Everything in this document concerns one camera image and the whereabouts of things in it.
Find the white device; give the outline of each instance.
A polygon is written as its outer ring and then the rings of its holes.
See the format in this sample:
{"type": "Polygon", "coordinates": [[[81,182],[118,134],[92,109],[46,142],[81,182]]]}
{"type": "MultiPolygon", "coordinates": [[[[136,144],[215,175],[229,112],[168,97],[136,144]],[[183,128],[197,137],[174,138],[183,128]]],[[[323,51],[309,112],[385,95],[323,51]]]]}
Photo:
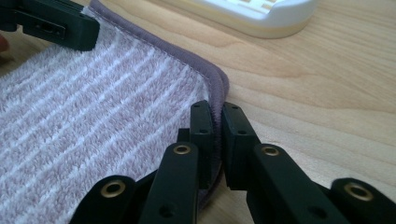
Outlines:
{"type": "Polygon", "coordinates": [[[280,38],[301,31],[318,0],[163,0],[247,35],[280,38]]]}

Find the black robotic component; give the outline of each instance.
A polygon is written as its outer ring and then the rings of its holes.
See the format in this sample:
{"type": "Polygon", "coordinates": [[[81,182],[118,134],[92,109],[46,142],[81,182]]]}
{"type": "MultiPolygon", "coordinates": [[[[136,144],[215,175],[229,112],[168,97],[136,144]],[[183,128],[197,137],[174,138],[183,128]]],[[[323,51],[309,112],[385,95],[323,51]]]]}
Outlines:
{"type": "MultiPolygon", "coordinates": [[[[325,189],[288,153],[261,144],[242,109],[222,110],[222,163],[230,189],[247,191],[255,223],[396,223],[396,204],[372,186],[337,179],[325,189]]],[[[70,223],[196,223],[197,192],[210,185],[213,126],[207,102],[191,106],[157,171],[135,182],[113,175],[99,181],[70,223]]]]}
{"type": "Polygon", "coordinates": [[[83,6],[68,0],[1,0],[0,30],[23,32],[70,49],[91,50],[99,22],[81,14],[83,6]]]}

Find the purple towel edge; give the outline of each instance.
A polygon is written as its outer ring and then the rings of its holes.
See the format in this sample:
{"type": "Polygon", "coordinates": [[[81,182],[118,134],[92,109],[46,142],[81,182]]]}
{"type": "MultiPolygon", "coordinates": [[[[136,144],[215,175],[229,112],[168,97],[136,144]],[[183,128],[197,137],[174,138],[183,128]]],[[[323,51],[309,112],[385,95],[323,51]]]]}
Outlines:
{"type": "Polygon", "coordinates": [[[217,185],[222,179],[222,169],[220,162],[220,149],[221,149],[221,109],[223,107],[223,103],[226,99],[228,91],[230,89],[229,79],[226,74],[213,63],[203,59],[202,57],[187,51],[183,48],[180,48],[176,45],[173,45],[169,42],[166,42],[160,39],[158,36],[151,34],[150,32],[142,29],[141,27],[133,24],[130,21],[125,20],[120,15],[114,13],[110,9],[108,9],[105,5],[103,5],[99,0],[91,0],[89,8],[92,12],[97,14],[99,17],[104,19],[105,21],[114,24],[122,31],[126,32],[133,37],[140,39],[147,44],[153,46],[156,49],[160,49],[161,51],[166,52],[171,55],[175,59],[181,61],[182,63],[188,64],[192,69],[197,71],[203,78],[206,80],[206,83],[209,87],[209,104],[212,110],[212,117],[215,125],[215,147],[217,151],[215,152],[215,161],[213,165],[213,184],[209,189],[200,190],[199,192],[199,210],[202,210],[209,198],[214,193],[217,185]]]}

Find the towel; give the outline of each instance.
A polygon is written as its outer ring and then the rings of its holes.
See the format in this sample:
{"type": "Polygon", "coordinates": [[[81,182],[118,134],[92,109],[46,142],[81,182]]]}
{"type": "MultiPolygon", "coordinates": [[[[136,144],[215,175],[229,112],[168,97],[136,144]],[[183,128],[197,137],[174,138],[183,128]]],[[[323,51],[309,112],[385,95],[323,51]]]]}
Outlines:
{"type": "MultiPolygon", "coordinates": [[[[99,1],[83,13],[100,23],[94,50],[51,46],[0,78],[0,223],[68,223],[99,180],[151,173],[202,100],[219,176],[225,74],[99,1]]],[[[199,192],[201,206],[212,190],[199,192]]]]}

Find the wooden surface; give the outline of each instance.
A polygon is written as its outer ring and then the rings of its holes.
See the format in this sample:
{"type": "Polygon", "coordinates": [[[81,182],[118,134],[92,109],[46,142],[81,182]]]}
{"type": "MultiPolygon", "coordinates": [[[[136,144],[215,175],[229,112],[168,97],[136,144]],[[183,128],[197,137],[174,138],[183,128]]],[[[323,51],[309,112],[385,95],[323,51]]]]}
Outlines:
{"type": "MultiPolygon", "coordinates": [[[[243,35],[161,0],[103,2],[125,19],[218,65],[263,142],[286,149],[329,187],[366,181],[396,201],[396,1],[321,0],[297,35],[243,35]]],[[[5,34],[0,76],[48,43],[5,34]]],[[[199,223],[252,223],[245,193],[224,183],[199,223]]]]}

